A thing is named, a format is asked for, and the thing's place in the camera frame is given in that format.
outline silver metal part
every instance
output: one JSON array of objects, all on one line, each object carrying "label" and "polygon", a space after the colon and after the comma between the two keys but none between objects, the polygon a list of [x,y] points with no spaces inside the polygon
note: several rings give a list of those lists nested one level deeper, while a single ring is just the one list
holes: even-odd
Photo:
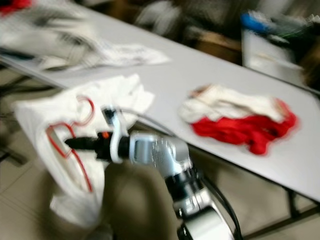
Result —
[{"label": "silver metal part", "polygon": [[194,240],[234,240],[226,221],[213,208],[184,222]]},{"label": "silver metal part", "polygon": [[198,192],[195,192],[194,195],[186,197],[180,201],[175,201],[173,203],[173,208],[176,213],[182,216],[190,216],[200,212],[206,207],[212,205],[211,196],[207,188],[203,188]]},{"label": "silver metal part", "polygon": [[130,135],[129,159],[134,164],[151,165],[164,177],[192,167],[188,145],[170,136],[134,132]]}]

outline blue object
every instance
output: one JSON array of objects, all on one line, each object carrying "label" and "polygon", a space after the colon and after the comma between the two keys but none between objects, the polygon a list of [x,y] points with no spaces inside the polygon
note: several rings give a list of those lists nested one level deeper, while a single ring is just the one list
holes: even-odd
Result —
[{"label": "blue object", "polygon": [[246,29],[252,30],[256,33],[269,33],[269,26],[263,22],[259,22],[255,17],[251,16],[249,13],[244,13],[241,15],[241,22]]}]

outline cardboard box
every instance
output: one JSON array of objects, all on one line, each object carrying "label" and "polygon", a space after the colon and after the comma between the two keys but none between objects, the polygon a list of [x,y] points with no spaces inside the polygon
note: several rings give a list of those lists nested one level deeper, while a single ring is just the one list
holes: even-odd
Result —
[{"label": "cardboard box", "polygon": [[197,42],[196,49],[228,62],[241,65],[241,42],[215,32],[204,33]]}]

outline robotic arm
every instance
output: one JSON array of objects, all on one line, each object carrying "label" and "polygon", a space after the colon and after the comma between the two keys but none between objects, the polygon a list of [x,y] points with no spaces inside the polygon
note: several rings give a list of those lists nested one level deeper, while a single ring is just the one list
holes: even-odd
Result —
[{"label": "robotic arm", "polygon": [[97,159],[155,167],[165,180],[173,199],[173,208],[183,225],[177,231],[180,240],[234,240],[225,219],[211,198],[210,192],[189,157],[188,145],[177,137],[149,132],[130,135],[116,110],[103,111],[107,123],[113,126],[108,137],[78,137],[65,143],[73,149],[93,150]]}]

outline red trim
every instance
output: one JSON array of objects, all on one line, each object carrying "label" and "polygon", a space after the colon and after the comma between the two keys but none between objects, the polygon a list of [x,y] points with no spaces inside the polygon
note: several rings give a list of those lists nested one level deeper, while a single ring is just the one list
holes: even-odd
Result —
[{"label": "red trim", "polygon": [[58,128],[58,127],[66,127],[66,128],[69,130],[71,136],[72,136],[73,138],[75,138],[75,137],[76,137],[76,134],[75,134],[75,132],[74,132],[74,130],[73,130],[73,126],[84,127],[84,126],[86,126],[86,125],[92,120],[92,118],[93,118],[94,115],[95,115],[95,105],[94,105],[94,103],[93,103],[88,97],[85,97],[85,96],[77,97],[77,99],[78,99],[79,101],[84,101],[84,100],[86,100],[86,101],[89,102],[89,104],[90,104],[90,106],[91,106],[91,113],[90,113],[89,117],[88,117],[85,121],[83,121],[83,122],[74,121],[74,122],[72,122],[71,124],[67,124],[67,123],[65,123],[65,122],[58,122],[58,123],[52,124],[52,125],[50,125],[50,126],[46,129],[46,135],[47,135],[50,143],[51,143],[52,146],[54,147],[54,149],[55,149],[64,159],[67,159],[71,154],[74,155],[75,159],[77,160],[78,164],[79,164],[80,167],[81,167],[81,170],[82,170],[82,172],[83,172],[83,175],[84,175],[85,181],[86,181],[86,183],[87,183],[88,189],[89,189],[90,193],[92,193],[92,192],[93,192],[92,184],[91,184],[90,179],[89,179],[89,177],[88,177],[88,174],[87,174],[87,172],[86,172],[85,166],[84,166],[83,162],[81,161],[81,159],[80,159],[78,153],[76,152],[76,150],[71,149],[71,150],[69,150],[67,153],[65,153],[64,151],[61,150],[61,148],[57,145],[57,143],[56,143],[56,142],[52,139],[52,137],[51,137],[51,133],[55,130],[55,128]]},{"label": "red trim", "polygon": [[21,9],[29,8],[32,5],[32,0],[12,0],[11,5],[0,7],[0,17],[12,14]]},{"label": "red trim", "polygon": [[265,155],[271,142],[286,136],[299,123],[297,116],[289,107],[283,101],[277,101],[284,115],[282,122],[275,122],[263,115],[250,115],[243,118],[222,117],[217,121],[203,117],[191,123],[191,126],[199,136],[234,145],[245,144],[248,145],[250,152]]}]

